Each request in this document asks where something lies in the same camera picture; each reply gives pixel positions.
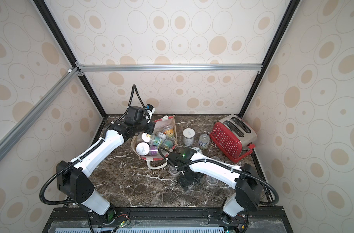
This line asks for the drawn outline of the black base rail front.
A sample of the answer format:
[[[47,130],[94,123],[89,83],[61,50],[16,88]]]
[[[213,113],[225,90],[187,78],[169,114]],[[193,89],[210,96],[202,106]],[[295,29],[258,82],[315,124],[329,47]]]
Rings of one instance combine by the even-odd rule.
[[[44,233],[291,233],[283,208],[260,207],[235,217],[219,207],[117,208],[106,225],[78,208],[55,208]]]

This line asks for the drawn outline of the silver diagonal rail left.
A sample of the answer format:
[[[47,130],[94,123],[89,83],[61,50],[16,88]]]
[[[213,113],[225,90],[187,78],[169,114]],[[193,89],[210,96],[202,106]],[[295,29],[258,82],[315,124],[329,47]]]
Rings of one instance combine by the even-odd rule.
[[[79,69],[71,68],[46,95],[18,122],[15,127],[0,141],[0,162],[21,139],[26,131],[44,113],[51,103],[60,95],[62,90],[78,76]]]

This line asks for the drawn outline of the burlap canvas bag red lining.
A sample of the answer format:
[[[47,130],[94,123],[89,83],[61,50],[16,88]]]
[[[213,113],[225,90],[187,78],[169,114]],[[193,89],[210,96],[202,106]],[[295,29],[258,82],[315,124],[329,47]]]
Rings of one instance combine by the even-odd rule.
[[[131,148],[135,152],[139,159],[146,161],[147,166],[151,170],[160,170],[168,165],[167,162],[164,164],[153,167],[151,162],[155,161],[164,161],[168,156],[168,153],[162,151],[159,153],[159,148],[164,148],[168,151],[173,151],[177,144],[177,128],[175,122],[175,116],[164,116],[160,119],[157,119],[155,122],[154,132],[152,134],[147,134],[141,132],[138,136],[133,137],[131,141]],[[163,128],[167,125],[172,125],[175,129],[175,136],[168,138],[163,133]]]

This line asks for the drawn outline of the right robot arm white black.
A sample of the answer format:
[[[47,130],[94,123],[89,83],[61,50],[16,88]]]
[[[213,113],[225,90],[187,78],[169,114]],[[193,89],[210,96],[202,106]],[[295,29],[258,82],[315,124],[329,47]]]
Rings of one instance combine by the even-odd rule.
[[[260,179],[256,170],[249,164],[244,166],[226,164],[192,148],[185,148],[181,152],[159,148],[158,152],[167,164],[181,173],[178,183],[186,191],[192,183],[200,181],[204,175],[234,189],[235,193],[226,199],[222,207],[226,216],[236,217],[244,210],[257,211],[259,205],[273,206],[279,202],[279,194],[275,188]]]

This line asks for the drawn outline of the red silver toaster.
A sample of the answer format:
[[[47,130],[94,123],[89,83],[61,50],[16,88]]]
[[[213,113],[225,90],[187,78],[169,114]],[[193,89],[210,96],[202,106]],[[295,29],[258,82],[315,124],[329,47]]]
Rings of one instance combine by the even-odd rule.
[[[209,136],[233,163],[238,163],[250,155],[257,141],[254,129],[236,115],[228,115],[215,122]]]

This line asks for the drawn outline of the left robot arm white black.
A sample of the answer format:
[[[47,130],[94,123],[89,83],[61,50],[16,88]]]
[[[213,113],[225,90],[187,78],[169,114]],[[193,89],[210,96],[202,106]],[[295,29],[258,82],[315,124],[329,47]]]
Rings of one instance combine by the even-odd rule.
[[[100,217],[105,224],[115,219],[114,206],[96,190],[89,177],[98,165],[116,148],[139,133],[152,133],[155,123],[151,120],[155,108],[142,103],[140,107],[129,104],[122,116],[112,122],[104,137],[70,162],[61,161],[56,173],[41,187],[39,198],[46,205],[76,204],[88,213]],[[57,189],[69,200],[50,201],[45,197],[48,186],[57,182]]]

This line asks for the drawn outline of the large white lid canister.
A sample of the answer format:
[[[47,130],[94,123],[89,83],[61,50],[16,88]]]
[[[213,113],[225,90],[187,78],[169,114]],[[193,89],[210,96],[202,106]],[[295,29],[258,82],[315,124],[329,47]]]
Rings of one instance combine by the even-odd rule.
[[[195,131],[191,128],[183,130],[183,144],[185,146],[191,146],[194,143]]]

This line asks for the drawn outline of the silver horizontal rail back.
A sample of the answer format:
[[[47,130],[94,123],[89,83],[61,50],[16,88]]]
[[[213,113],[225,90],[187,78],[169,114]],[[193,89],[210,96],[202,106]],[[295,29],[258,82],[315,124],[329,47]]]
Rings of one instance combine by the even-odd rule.
[[[225,71],[262,69],[261,64],[177,64],[177,65],[80,65],[83,72],[133,72],[133,71]]]

